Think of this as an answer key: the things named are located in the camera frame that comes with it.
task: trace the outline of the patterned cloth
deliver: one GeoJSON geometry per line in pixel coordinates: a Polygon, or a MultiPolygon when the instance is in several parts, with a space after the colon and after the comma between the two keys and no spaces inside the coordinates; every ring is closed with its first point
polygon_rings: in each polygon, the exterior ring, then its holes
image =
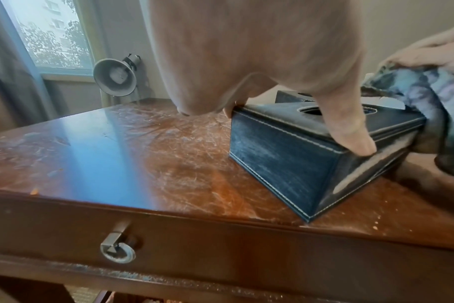
{"type": "Polygon", "coordinates": [[[417,110],[427,123],[412,150],[437,153],[436,165],[454,175],[454,75],[438,67],[382,67],[362,84],[362,96],[385,96],[417,110]]]}

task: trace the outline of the metal drawer pull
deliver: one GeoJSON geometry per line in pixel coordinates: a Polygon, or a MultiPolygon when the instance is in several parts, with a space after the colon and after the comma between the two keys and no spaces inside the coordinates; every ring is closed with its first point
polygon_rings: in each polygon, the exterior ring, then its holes
{"type": "Polygon", "coordinates": [[[125,244],[125,236],[122,233],[110,233],[101,243],[101,253],[112,262],[126,264],[136,258],[136,252],[132,247],[125,244]]]}

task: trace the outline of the box lid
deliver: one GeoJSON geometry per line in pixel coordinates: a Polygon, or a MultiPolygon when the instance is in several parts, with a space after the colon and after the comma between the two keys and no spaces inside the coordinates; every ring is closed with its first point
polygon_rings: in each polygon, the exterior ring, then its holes
{"type": "MultiPolygon", "coordinates": [[[[367,130],[374,140],[419,127],[426,121],[421,113],[412,110],[370,104],[363,107],[366,113],[367,130]]],[[[237,107],[235,111],[268,118],[299,131],[333,141],[316,102],[246,105],[242,108],[237,107]]]]}

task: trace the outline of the table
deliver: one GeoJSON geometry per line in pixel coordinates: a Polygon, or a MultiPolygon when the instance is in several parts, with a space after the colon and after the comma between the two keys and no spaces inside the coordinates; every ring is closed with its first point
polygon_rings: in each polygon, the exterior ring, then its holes
{"type": "Polygon", "coordinates": [[[149,99],[1,133],[0,276],[189,303],[454,302],[441,201],[379,178],[306,224],[228,157],[229,131],[149,99]],[[101,254],[111,232],[134,261],[101,254]]]}

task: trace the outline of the oval opening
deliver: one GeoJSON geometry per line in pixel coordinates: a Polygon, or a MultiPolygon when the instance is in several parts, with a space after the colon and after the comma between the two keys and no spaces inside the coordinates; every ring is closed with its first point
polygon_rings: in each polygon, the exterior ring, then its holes
{"type": "MultiPolygon", "coordinates": [[[[309,114],[309,115],[316,115],[316,116],[321,116],[322,115],[322,112],[320,111],[320,108],[318,108],[318,107],[310,107],[310,108],[300,109],[300,112],[303,112],[303,113],[309,114]]],[[[372,107],[363,106],[363,112],[366,115],[370,115],[370,114],[376,113],[377,110],[375,108],[372,108],[372,107]]]]}

